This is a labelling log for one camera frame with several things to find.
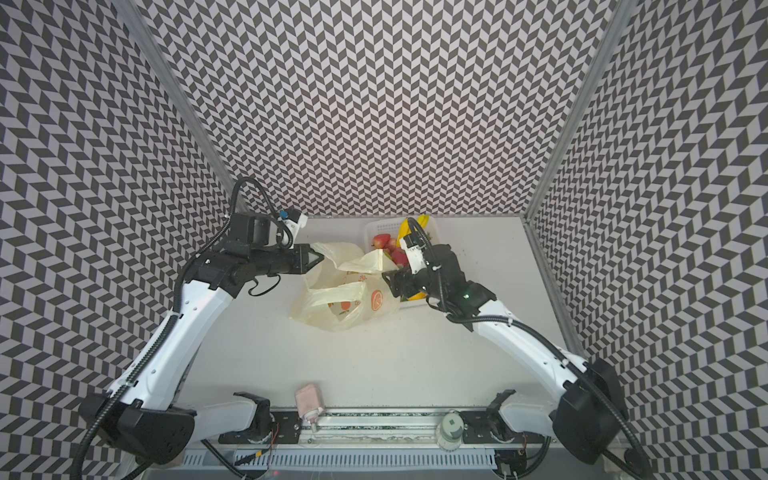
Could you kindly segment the translucent cream plastic bag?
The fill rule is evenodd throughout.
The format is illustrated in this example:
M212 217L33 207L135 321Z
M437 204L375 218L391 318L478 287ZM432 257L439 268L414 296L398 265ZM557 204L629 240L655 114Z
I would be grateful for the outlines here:
M340 332L396 314L383 274L396 268L381 250L364 252L346 242L312 243L324 260L304 276L304 290L293 303L290 318L328 332Z

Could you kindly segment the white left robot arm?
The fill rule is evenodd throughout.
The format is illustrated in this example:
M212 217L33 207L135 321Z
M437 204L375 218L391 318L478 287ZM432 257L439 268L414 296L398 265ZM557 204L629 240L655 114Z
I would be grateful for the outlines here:
M234 432L267 441L275 421L267 399L238 392L234 400L205 407L177 407L174 399L199 347L243 287L260 276L303 275L323 254L307 244L291 248L239 247L199 254L183 270L174 305L141 353L103 393L80 404L88 428L71 473L80 476L96 438L149 464L175 459L191 442Z

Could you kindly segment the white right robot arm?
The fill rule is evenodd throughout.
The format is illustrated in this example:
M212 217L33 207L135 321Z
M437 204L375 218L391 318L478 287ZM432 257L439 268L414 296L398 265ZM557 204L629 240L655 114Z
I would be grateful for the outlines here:
M539 382L549 399L527 403L510 395L498 418L513 432L554 437L579 461L593 465L629 427L624 392L615 368L588 361L519 320L497 295L466 278L448 245L412 247L405 267L383 279L393 296L423 293L446 318L491 341Z

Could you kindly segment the pink fake dragon fruit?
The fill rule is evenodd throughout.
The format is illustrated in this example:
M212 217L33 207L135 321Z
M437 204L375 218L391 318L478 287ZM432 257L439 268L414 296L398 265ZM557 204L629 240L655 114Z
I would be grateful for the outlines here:
M399 247L387 248L391 260L398 268L407 267L409 265L409 259L405 251Z

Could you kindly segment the red fake peach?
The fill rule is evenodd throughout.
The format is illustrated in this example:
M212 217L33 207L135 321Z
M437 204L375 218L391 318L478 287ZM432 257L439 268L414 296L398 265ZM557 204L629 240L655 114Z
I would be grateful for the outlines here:
M376 235L372 240L372 246L375 249L387 250L389 248L391 236L389 234Z

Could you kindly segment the white plastic basket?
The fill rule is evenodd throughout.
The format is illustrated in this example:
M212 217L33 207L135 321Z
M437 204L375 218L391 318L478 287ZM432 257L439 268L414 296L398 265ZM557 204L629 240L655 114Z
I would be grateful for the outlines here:
M402 308L417 302L440 301L448 281L441 277L434 222L428 215L375 221L364 230L366 253L382 271L385 286Z

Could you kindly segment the pink cloth pad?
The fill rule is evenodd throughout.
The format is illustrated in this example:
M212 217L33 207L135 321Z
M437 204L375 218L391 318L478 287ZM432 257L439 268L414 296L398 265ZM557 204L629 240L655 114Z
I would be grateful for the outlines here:
M309 383L295 392L296 408L299 416L310 424L315 424L324 413L325 405L320 388Z

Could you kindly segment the white green small bottle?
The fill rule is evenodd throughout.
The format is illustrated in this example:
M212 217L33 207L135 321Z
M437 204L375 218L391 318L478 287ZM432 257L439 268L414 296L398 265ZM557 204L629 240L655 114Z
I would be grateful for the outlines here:
M455 451L463 443L465 423L458 411L448 412L437 424L435 442L444 451Z

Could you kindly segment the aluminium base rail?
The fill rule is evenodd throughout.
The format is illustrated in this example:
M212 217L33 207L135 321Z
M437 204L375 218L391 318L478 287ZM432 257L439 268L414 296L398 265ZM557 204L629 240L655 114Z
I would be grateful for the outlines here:
M536 445L554 434L545 429L515 430L491 407L329 408L311 422L298 411L272 408L256 416L260 437L231 432L218 437L226 446L282 448L435 448L437 428L456 413L463 421L460 445L512 448Z

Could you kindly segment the aluminium corner post left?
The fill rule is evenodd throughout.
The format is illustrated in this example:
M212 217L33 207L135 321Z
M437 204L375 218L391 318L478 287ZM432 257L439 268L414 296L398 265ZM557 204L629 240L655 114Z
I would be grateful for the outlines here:
M205 160L208 162L222 188L228 195L232 194L235 180L227 170L210 136L196 115L187 94L172 71L161 48L155 41L135 1L114 0L112 5L124 22L141 52L145 56L152 71L161 86L165 89L171 103L178 111L193 138L200 147Z

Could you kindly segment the aluminium corner post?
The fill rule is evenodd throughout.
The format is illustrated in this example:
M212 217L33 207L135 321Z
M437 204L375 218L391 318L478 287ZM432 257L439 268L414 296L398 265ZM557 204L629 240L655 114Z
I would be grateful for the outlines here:
M187 94L172 71L161 48L155 41L135 1L114 0L112 5L124 22L141 52L145 56L152 71L161 86L165 89L171 103L178 111L193 138L200 147L205 160L208 162L222 188L228 195L232 194L235 180L227 170L210 136L196 115Z
M560 168L566 153L581 125L587 108L597 91L598 85L617 48L624 30L637 8L635 0L621 0L616 3L616 9L608 22L605 33L600 40L595 56L589 64L584 81L580 86L574 103L566 117L563 129L555 142L551 156L545 164L540 181L523 215L526 224L533 222L536 213L543 204L552 182Z

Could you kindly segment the aluminium corner post right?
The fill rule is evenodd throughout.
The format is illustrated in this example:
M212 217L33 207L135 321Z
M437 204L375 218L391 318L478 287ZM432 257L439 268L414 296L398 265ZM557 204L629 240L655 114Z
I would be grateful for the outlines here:
M608 22L605 33L600 40L595 56L589 64L584 81L580 86L574 103L566 117L563 129L555 142L551 156L545 164L540 181L523 215L526 224L533 222L536 213L543 204L552 182L560 168L566 153L581 125L587 108L597 91L598 85L617 48L624 30L637 8L635 0L621 0L616 3L616 9Z

